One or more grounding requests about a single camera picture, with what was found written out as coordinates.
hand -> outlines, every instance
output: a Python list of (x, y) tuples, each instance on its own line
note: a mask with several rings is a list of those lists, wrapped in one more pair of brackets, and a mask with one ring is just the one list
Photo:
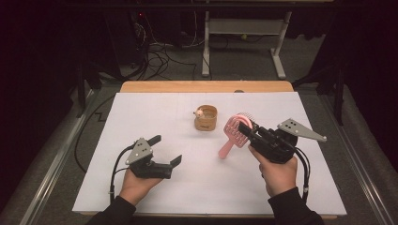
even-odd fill
[(119, 196), (132, 205), (137, 205), (137, 203), (146, 196), (149, 190), (162, 180), (163, 179), (160, 178), (138, 178), (130, 169), (127, 169)]
[(295, 157), (285, 164), (278, 164), (263, 157), (251, 145), (249, 145), (249, 150), (260, 162), (260, 172), (266, 181), (266, 189), (270, 197), (296, 187), (298, 160)]

pink hairbrush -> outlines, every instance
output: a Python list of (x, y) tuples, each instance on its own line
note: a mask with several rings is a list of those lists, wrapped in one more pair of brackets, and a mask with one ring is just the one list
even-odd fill
[(229, 140), (222, 147), (222, 149), (220, 149), (219, 158), (225, 159), (232, 146), (236, 145), (237, 147), (241, 148), (246, 143), (246, 141), (248, 141), (248, 138), (237, 130), (240, 122), (242, 122), (249, 128), (253, 128), (252, 122), (248, 117), (250, 116), (246, 113), (239, 113), (229, 118), (224, 127), (224, 133)]

gray floor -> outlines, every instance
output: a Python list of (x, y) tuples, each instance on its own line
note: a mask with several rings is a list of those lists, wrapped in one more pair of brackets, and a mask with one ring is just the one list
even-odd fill
[[(230, 40), (225, 49), (226, 42), (223, 38), (212, 38), (210, 45), (213, 47), (210, 54), (212, 80), (278, 80), (268, 51), (275, 43), (275, 37), (265, 37), (254, 43)], [(302, 37), (287, 39), (284, 42), (281, 58), (288, 81), (292, 82), (308, 73), (321, 43), (322, 38), (308, 41)], [(161, 74), (163, 77), (158, 76), (153, 80), (165, 80), (165, 78), (192, 80), (192, 74), (195, 80), (210, 79), (201, 76), (201, 46), (184, 49), (168, 47), (167, 53), (172, 59), (189, 65), (169, 61), (168, 68)], [(160, 59), (151, 61), (152, 66), (160, 64)], [(129, 70), (129, 67), (123, 67), (125, 73)], [(149, 70), (147, 77), (151, 73), (154, 71)], [(33, 161), (7, 208), (2, 212), (0, 224), (21, 223), (55, 157), (66, 148), (65, 144), (73, 137), (72, 131), (79, 123), (84, 125), (84, 129), (77, 145), (77, 156), (82, 165), (88, 167), (104, 126), (104, 122), (99, 118), (106, 118), (112, 106), (112, 99), (106, 102), (105, 100), (114, 95), (119, 88), (120, 83), (105, 82), (100, 91), (90, 96), (91, 104), (85, 112), (87, 118), (95, 111), (90, 119), (84, 121), (77, 119), (79, 108), (77, 104), (73, 106), (69, 115)], [(336, 125), (330, 113), (332, 97), (318, 96), (314, 88), (315, 84), (305, 84), (297, 91), (313, 128), (328, 136), (328, 141), (320, 143), (320, 146), (348, 214), (345, 217), (327, 220), (326, 223), (370, 225), (398, 222), (398, 217), (391, 214), (398, 212), (397, 173), (379, 149), (375, 138), (358, 112), (349, 90), (347, 88), (344, 90), (344, 126), (340, 127)], [(76, 141), (76, 138), (72, 140), (65, 164), (60, 168), (62, 170), (59, 176), (54, 179), (54, 186), (48, 189), (48, 195), (44, 195), (47, 198), (41, 199), (42, 205), (34, 211), (36, 217), (30, 218), (31, 224), (83, 224), (90, 219), (88, 216), (71, 212), (84, 178), (84, 173), (73, 157)], [(150, 217), (138, 217), (135, 222), (135, 224), (273, 224), (271, 220), (262, 219)]]

